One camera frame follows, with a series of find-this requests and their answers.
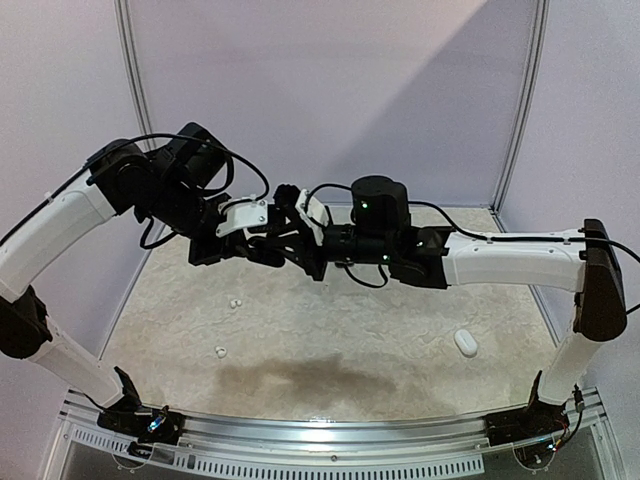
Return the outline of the black earbud charging case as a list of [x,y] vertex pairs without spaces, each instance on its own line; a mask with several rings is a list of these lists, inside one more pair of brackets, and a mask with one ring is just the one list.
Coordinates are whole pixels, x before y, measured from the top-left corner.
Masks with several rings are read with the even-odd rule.
[[263,246],[252,247],[247,259],[253,263],[272,268],[281,268],[286,262],[285,257],[279,251],[274,251]]

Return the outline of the white earbud charging case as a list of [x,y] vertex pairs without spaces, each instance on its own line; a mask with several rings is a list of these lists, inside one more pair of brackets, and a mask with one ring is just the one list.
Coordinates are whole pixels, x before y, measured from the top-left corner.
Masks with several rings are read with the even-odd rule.
[[474,358],[478,353],[478,343],[466,329],[459,329],[454,333],[454,343],[466,358]]

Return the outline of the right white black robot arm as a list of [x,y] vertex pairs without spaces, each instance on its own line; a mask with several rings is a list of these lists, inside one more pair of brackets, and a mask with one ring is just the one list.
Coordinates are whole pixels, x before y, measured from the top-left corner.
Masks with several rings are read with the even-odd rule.
[[531,235],[475,233],[453,220],[417,227],[403,184],[366,176],[348,189],[351,221],[335,224],[313,192],[280,186],[269,208],[274,222],[253,231],[251,246],[265,254],[266,263],[291,261],[315,280],[323,279],[329,263],[371,264],[419,288],[516,284],[574,293],[572,330],[517,415],[524,435],[539,435],[554,422],[555,406],[565,403],[601,344],[627,326],[619,245],[602,222],[587,219],[577,230]]

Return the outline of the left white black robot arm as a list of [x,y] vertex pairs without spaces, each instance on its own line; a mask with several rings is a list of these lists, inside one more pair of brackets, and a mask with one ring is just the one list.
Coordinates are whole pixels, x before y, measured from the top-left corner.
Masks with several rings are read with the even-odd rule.
[[264,194],[230,199],[223,187],[209,185],[221,168],[231,184],[240,155],[195,123],[163,138],[166,145],[147,152],[139,138],[111,142],[1,240],[2,353],[54,373],[128,434],[149,423],[129,376],[102,366],[50,320],[33,281],[87,233],[128,210],[224,257],[242,251],[241,231],[268,222]]

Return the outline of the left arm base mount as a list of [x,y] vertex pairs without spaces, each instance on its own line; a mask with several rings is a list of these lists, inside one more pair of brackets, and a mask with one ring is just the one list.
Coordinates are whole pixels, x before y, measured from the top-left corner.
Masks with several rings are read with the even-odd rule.
[[114,368],[122,395],[111,406],[100,406],[97,425],[115,433],[136,437],[139,443],[177,445],[183,434],[186,416],[170,409],[144,406],[130,376]]

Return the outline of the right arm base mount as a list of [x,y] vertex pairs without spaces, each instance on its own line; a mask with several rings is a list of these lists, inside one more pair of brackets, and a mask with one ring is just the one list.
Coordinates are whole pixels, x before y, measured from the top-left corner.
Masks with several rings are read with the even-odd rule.
[[571,423],[566,404],[552,405],[540,399],[538,387],[541,377],[542,372],[539,372],[524,407],[489,413],[482,417],[484,432],[491,446],[533,439],[562,431],[561,436],[557,440],[553,440],[549,447],[550,450],[557,451],[566,445],[579,430],[585,409],[581,389],[577,384],[574,385],[573,398],[578,419],[574,428],[570,430]]

